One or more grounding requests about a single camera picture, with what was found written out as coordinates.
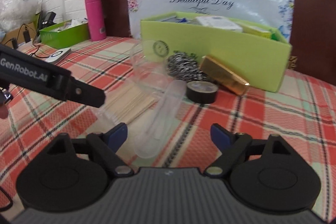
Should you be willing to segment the clear plastic bag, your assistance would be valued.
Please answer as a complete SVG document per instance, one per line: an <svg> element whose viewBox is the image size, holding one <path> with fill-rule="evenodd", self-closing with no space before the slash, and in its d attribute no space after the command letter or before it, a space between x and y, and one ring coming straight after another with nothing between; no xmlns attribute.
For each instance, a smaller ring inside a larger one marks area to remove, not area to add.
<svg viewBox="0 0 336 224"><path fill-rule="evenodd" d="M1 0L1 29L8 33L30 23L38 4L39 0Z"/></svg>

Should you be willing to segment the yellow-green medicine box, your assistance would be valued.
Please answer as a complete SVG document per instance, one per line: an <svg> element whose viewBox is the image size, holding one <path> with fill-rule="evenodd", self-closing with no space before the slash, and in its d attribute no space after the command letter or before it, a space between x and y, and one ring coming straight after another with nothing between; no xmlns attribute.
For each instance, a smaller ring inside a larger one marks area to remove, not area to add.
<svg viewBox="0 0 336 224"><path fill-rule="evenodd" d="M268 30L262 29L257 26L241 25L243 32L246 34L251 34L255 36L260 36L262 38L271 39L272 33Z"/></svg>

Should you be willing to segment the gold foil box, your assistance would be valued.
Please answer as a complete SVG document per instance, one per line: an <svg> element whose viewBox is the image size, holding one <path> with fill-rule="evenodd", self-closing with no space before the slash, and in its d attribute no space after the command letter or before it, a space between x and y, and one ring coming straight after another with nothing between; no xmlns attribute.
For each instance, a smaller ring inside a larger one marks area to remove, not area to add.
<svg viewBox="0 0 336 224"><path fill-rule="evenodd" d="M200 70L238 96L246 94L250 87L247 80L212 56L206 55L202 57Z"/></svg>

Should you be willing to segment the pink thermos bottle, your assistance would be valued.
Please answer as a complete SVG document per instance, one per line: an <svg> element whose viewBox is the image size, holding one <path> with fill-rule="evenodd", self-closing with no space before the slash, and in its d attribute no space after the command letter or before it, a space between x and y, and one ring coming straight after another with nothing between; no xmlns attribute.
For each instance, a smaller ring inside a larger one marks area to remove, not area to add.
<svg viewBox="0 0 336 224"><path fill-rule="evenodd" d="M84 0L88 19L88 28L92 41L104 40L106 30L101 0Z"/></svg>

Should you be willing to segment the plaid bed sheet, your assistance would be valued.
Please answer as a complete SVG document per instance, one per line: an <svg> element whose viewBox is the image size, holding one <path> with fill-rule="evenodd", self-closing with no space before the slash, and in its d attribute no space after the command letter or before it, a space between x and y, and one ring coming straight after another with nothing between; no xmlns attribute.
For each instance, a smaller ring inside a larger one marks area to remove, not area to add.
<svg viewBox="0 0 336 224"><path fill-rule="evenodd" d="M60 102L22 88L12 87L9 117L1 120L1 205L12 218L22 210L15 182L19 172L60 132L84 136L100 129L93 111L73 102ZM277 93L251 88L243 97L221 90L215 103L181 104L168 145L157 159L142 160L131 150L121 157L133 167L197 166L204 168L219 156L210 141L210 125L246 132L261 139L284 137L318 173L322 189L314 211L323 219L335 217L335 87L314 77L287 71Z"/></svg>

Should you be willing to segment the white round device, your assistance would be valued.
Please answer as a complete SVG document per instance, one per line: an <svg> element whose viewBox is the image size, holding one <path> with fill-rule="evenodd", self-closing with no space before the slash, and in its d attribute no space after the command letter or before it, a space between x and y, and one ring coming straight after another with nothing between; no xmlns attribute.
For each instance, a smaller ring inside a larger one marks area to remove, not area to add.
<svg viewBox="0 0 336 224"><path fill-rule="evenodd" d="M52 53L48 58L45 59L45 62L50 64L57 64L63 59L65 59L71 53L71 48L62 48L54 53Z"/></svg>

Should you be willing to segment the steel wool scrubber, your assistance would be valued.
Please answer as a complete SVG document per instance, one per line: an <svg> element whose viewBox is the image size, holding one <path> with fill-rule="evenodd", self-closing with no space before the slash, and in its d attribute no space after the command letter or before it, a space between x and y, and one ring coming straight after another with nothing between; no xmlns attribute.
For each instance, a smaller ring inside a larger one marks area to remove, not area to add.
<svg viewBox="0 0 336 224"><path fill-rule="evenodd" d="M197 62L195 54L188 54L185 52L175 51L167 59L166 63L167 73L169 76L177 80L183 80L187 83L191 81L205 81L207 79Z"/></svg>

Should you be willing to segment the clear plastic container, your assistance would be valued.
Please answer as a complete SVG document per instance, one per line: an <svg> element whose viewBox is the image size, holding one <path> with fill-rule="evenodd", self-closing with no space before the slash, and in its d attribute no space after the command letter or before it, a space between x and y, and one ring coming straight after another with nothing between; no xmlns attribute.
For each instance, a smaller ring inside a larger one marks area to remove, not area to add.
<svg viewBox="0 0 336 224"><path fill-rule="evenodd" d="M166 71L168 49L161 41L136 40L129 51L133 75L109 91L105 104L95 110L109 125L142 121L133 129L134 153L156 157L165 146L186 92L186 83Z"/></svg>

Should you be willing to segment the cotton swabs bag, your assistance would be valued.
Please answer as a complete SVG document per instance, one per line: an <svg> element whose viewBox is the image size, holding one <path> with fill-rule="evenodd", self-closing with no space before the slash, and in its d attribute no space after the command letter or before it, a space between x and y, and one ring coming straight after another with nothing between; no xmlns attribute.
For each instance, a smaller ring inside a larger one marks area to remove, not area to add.
<svg viewBox="0 0 336 224"><path fill-rule="evenodd" d="M122 84L108 93L102 115L110 121L130 124L157 102L152 94L133 83Z"/></svg>

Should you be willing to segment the blue medicine box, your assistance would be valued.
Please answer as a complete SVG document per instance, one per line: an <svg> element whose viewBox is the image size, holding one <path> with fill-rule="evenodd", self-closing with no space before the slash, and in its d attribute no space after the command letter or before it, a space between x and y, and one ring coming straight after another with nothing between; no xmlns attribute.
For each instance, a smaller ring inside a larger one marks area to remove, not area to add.
<svg viewBox="0 0 336 224"><path fill-rule="evenodd" d="M192 19L187 18L187 17L178 17L178 16L168 16L162 19L158 20L159 22L164 22L164 23L190 23Z"/></svg>

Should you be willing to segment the lime green storage box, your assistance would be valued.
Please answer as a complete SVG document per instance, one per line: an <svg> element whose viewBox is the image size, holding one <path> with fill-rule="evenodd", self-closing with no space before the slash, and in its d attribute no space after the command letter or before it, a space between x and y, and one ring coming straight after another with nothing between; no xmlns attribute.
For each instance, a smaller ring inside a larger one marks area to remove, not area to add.
<svg viewBox="0 0 336 224"><path fill-rule="evenodd" d="M169 56L174 51L193 53L199 59L210 55L246 79L258 89L277 92L282 84L291 45L281 32L269 27L272 38L221 30L189 23L171 22L170 18L193 20L197 13L169 12L140 21L142 40L158 42L154 52Z"/></svg>

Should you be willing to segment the dark brown wooden headboard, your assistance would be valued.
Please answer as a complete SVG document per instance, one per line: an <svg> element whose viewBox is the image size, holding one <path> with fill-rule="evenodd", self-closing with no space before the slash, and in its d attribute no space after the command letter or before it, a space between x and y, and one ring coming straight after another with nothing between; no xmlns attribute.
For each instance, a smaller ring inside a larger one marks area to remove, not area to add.
<svg viewBox="0 0 336 224"><path fill-rule="evenodd" d="M102 0L108 36L129 38L127 0ZM335 0L294 0L290 68L335 84Z"/></svg>

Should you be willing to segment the black tape roll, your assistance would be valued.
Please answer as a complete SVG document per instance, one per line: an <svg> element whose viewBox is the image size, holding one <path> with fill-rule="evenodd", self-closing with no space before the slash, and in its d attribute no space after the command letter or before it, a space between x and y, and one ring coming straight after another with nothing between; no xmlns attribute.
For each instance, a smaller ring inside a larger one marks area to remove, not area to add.
<svg viewBox="0 0 336 224"><path fill-rule="evenodd" d="M186 85L186 96L199 104L212 104L216 101L218 86L208 81L191 81Z"/></svg>

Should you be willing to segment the white barcode box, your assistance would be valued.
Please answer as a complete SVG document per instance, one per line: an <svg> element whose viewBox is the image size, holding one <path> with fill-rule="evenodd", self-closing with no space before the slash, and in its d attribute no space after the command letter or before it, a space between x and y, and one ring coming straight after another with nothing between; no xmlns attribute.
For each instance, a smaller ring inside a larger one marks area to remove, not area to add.
<svg viewBox="0 0 336 224"><path fill-rule="evenodd" d="M190 23L226 31L243 32L243 28L240 25L224 16L198 16Z"/></svg>

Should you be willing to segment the black charger dock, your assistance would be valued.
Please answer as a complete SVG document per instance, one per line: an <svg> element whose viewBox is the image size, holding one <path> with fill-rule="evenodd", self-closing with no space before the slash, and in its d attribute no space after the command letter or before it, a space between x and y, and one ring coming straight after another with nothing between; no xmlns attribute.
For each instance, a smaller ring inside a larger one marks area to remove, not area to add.
<svg viewBox="0 0 336 224"><path fill-rule="evenodd" d="M54 22L55 16L56 16L56 13L53 11L46 13L45 16L40 14L39 22L38 22L38 29L42 30L44 28L53 26L55 24Z"/></svg>

